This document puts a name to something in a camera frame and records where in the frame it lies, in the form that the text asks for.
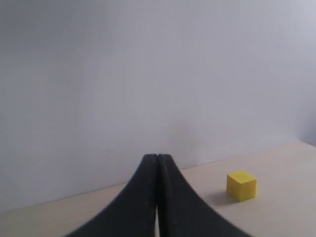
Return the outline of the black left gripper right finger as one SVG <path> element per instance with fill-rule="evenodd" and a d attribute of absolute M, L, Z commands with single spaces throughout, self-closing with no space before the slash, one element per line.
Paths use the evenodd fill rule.
<path fill-rule="evenodd" d="M 168 154 L 158 155 L 157 209 L 161 237 L 249 236 L 200 198 Z"/>

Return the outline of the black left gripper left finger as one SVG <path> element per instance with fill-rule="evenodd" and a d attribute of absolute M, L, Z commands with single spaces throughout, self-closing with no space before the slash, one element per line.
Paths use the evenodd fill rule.
<path fill-rule="evenodd" d="M 158 156 L 144 155 L 132 178 L 106 208 L 69 237 L 154 237 Z"/>

